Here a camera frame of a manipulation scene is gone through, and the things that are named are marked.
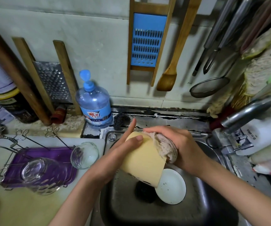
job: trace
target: blue grater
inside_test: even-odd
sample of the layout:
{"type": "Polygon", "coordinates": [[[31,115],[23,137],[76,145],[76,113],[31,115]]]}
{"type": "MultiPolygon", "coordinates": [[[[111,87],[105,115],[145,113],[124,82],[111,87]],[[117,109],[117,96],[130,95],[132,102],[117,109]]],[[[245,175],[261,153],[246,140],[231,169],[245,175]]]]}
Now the blue grater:
{"type": "Polygon", "coordinates": [[[131,65],[155,67],[167,16],[134,14],[131,65]]]}

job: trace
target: wooden spatula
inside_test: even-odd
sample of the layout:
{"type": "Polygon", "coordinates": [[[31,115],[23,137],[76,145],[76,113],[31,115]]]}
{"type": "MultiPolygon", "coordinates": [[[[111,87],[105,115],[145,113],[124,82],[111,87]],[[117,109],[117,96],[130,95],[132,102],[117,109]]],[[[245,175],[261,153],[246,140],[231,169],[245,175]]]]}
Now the wooden spatula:
{"type": "Polygon", "coordinates": [[[156,89],[158,91],[171,91],[177,76],[176,66],[179,60],[179,57],[183,51],[184,45],[186,43],[187,37],[190,33],[192,24],[194,22],[197,10],[200,6],[201,0],[190,0],[188,9],[185,15],[183,25],[179,32],[179,37],[176,42],[174,49],[173,57],[171,63],[167,70],[162,74],[160,80],[157,83],[156,89]]]}

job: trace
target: wooden frame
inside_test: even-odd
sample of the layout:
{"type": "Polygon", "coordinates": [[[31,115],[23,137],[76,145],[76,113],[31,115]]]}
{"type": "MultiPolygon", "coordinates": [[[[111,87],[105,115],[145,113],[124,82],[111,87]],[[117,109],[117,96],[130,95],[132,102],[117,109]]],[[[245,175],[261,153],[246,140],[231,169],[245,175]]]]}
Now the wooden frame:
{"type": "Polygon", "coordinates": [[[75,98],[76,91],[78,90],[78,88],[74,78],[74,71],[71,66],[69,56],[66,52],[64,42],[61,40],[53,40],[53,44],[62,68],[62,72],[64,74],[64,78],[66,80],[67,86],[69,87],[76,115],[82,115],[81,108],[75,98]]]}
{"type": "Polygon", "coordinates": [[[43,83],[40,80],[40,77],[34,67],[33,62],[35,61],[35,58],[32,54],[32,52],[30,51],[25,39],[23,37],[12,37],[12,40],[18,50],[18,52],[21,55],[21,58],[24,61],[24,64],[36,86],[36,88],[38,89],[38,92],[40,93],[40,96],[42,97],[45,105],[47,106],[47,108],[50,110],[51,114],[54,113],[54,106],[51,102],[51,99],[49,97],[49,95],[47,94],[47,91],[45,90],[43,83]]]}
{"type": "Polygon", "coordinates": [[[156,3],[145,3],[145,2],[135,2],[135,0],[130,0],[129,4],[129,28],[128,28],[128,60],[127,60],[127,85],[130,83],[130,70],[141,70],[153,72],[150,86],[154,85],[158,66],[160,64],[160,58],[165,45],[165,40],[167,37],[169,25],[172,18],[172,12],[175,6],[176,0],[170,0],[169,4],[156,4],[156,3]],[[132,54],[132,39],[133,39],[133,16],[134,13],[144,13],[144,14],[155,14],[155,15],[167,15],[167,21],[164,28],[162,42],[160,44],[160,50],[156,60],[155,67],[141,67],[131,65],[131,54],[132,54]]]}

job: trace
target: purple tray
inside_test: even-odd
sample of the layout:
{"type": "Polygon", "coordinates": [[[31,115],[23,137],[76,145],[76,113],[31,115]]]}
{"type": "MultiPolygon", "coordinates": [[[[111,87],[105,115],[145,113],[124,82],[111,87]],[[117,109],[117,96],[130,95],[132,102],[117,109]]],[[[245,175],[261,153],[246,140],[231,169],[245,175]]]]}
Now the purple tray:
{"type": "MultiPolygon", "coordinates": [[[[49,147],[49,151],[46,148],[25,148],[21,151],[32,158],[45,157],[63,163],[67,168],[67,176],[64,182],[64,185],[67,186],[73,182],[77,175],[77,169],[73,167],[70,160],[74,147],[71,148],[72,149],[69,150],[67,147],[49,147]]],[[[25,158],[21,154],[16,154],[12,162],[6,165],[8,170],[5,173],[5,179],[1,185],[4,188],[23,187],[21,170],[28,161],[29,159],[25,158]]]]}

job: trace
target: blue bottle cap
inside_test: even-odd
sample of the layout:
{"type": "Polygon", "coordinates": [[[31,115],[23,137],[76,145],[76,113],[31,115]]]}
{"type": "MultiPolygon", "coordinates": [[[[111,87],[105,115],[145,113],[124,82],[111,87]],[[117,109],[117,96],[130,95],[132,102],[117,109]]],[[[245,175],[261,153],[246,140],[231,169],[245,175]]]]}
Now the blue bottle cap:
{"type": "Polygon", "coordinates": [[[85,91],[90,92],[96,88],[95,84],[90,81],[91,72],[89,70],[82,70],[79,72],[79,75],[80,78],[84,81],[83,87],[85,91]]]}

